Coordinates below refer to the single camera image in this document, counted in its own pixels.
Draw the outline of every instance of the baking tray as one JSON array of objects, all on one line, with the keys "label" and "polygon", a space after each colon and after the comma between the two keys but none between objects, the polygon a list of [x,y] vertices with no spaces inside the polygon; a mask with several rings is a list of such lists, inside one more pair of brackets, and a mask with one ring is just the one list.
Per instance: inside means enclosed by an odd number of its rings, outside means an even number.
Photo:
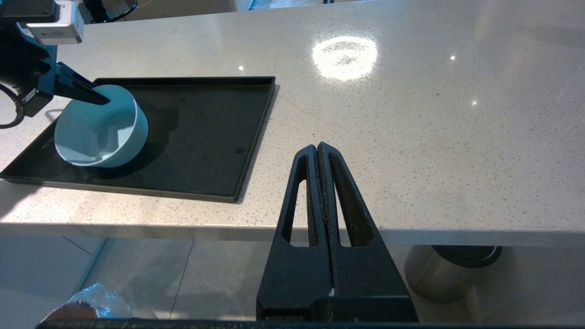
[{"label": "baking tray", "polygon": [[235,203],[274,94],[274,77],[99,78],[128,89],[149,123],[140,153],[116,168],[59,157],[55,120],[0,178],[11,183]]}]

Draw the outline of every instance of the bowl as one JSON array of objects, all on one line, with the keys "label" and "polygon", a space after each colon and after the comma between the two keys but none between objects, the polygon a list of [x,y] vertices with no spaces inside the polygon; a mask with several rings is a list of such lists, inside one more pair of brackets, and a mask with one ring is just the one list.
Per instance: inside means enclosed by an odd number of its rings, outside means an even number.
[{"label": "bowl", "polygon": [[140,152],[148,136],[148,122],[128,90],[118,85],[100,85],[94,90],[110,102],[69,102],[57,120],[55,148],[75,166],[118,167]]}]

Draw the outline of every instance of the cable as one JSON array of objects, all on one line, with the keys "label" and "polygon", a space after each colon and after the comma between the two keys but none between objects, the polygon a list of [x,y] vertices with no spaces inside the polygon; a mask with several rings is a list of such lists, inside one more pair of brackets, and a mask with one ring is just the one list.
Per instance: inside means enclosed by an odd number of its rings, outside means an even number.
[{"label": "cable", "polygon": [[146,6],[146,5],[150,5],[150,4],[151,4],[151,3],[153,3],[153,2],[154,2],[154,0],[150,0],[149,2],[146,2],[144,5],[140,5],[140,6],[138,6],[137,8],[144,7],[144,6]]},{"label": "cable", "polygon": [[22,104],[21,101],[18,100],[18,96],[12,90],[8,89],[7,86],[0,84],[0,90],[2,90],[6,95],[8,95],[8,97],[12,99],[14,105],[16,106],[16,118],[14,119],[14,121],[6,125],[0,125],[0,129],[12,128],[21,123],[25,119],[25,106]]},{"label": "cable", "polygon": [[125,13],[123,13],[123,14],[120,14],[120,15],[118,15],[118,16],[116,16],[116,17],[114,17],[114,18],[110,18],[110,19],[108,19],[108,20],[105,20],[105,21],[104,21],[104,23],[112,23],[112,22],[115,22],[115,21],[117,21],[117,20],[120,20],[120,19],[122,19],[122,18],[124,18],[124,17],[126,17],[126,16],[130,15],[130,13],[131,13],[131,12],[133,12],[133,11],[134,11],[134,9],[136,9],[136,6],[137,6],[137,5],[138,5],[138,0],[134,1],[134,4],[132,5],[132,7],[130,7],[130,9],[128,9],[128,11],[127,11],[127,12],[125,12]]}]

